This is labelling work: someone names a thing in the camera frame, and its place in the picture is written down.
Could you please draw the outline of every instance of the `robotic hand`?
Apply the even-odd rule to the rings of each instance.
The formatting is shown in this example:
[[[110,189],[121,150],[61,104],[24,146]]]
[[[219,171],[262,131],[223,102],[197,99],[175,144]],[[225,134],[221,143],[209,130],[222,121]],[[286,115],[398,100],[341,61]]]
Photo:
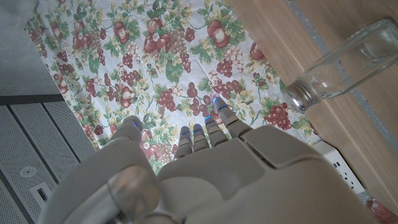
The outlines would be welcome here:
[[[139,148],[142,125],[126,118],[48,202],[41,223],[373,223],[321,155],[273,127],[253,130],[221,98],[232,136],[205,118],[183,127],[174,161],[158,176]]]

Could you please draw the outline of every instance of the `robot finger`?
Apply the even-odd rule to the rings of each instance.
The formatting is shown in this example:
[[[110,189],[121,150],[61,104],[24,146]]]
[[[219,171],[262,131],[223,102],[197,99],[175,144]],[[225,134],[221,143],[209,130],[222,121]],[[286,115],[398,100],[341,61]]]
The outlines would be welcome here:
[[[195,124],[193,127],[193,151],[197,152],[206,148],[209,148],[209,144],[207,143],[205,132],[200,124]]]
[[[192,140],[189,128],[184,126],[180,131],[180,141],[178,142],[178,149],[174,155],[174,159],[179,159],[192,153]]]
[[[213,105],[217,109],[221,120],[228,129],[232,138],[237,138],[243,133],[252,130],[249,125],[241,121],[233,111],[230,110],[228,105],[220,97],[213,100]]]
[[[224,132],[218,127],[217,123],[210,116],[205,119],[206,129],[209,133],[209,140],[212,147],[217,146],[219,143],[228,141]]]
[[[141,141],[142,124],[138,117],[130,116],[124,119],[123,124],[113,134],[111,140],[128,137],[131,140]]]

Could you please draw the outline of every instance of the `electrical outlet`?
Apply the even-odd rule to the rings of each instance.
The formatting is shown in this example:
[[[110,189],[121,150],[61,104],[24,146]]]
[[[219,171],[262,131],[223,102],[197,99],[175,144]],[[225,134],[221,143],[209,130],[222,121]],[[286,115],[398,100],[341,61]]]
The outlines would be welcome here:
[[[365,191],[358,178],[356,178],[354,172],[349,168],[343,156],[341,156],[337,149],[324,141],[320,141],[312,147],[330,162],[353,192],[360,194]]]

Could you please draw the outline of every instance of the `gray panel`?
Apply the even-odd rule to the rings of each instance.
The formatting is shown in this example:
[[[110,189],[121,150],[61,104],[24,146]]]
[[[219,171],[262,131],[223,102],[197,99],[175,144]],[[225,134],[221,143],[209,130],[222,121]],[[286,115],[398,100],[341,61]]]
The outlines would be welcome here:
[[[76,157],[40,103],[11,108],[59,181],[77,167]]]
[[[27,224],[26,219],[12,199],[6,186],[0,181],[0,223]]]
[[[29,189],[46,182],[53,191],[56,184],[6,106],[0,106],[0,121],[0,169],[28,214],[36,221],[42,210]],[[20,171],[25,167],[34,167],[36,174],[22,177]]]
[[[86,133],[81,128],[75,115],[64,101],[44,103],[50,116],[65,136],[66,141],[75,151],[80,161],[84,161],[91,156],[95,150],[88,140]]]

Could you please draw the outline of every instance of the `glass bottle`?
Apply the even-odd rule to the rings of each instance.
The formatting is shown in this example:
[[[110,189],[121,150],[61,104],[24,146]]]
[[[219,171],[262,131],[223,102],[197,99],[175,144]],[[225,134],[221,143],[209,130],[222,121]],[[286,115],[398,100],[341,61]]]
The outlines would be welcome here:
[[[397,26],[383,19],[361,29],[322,57],[283,94],[290,106],[303,113],[325,98],[352,90],[397,60]]]

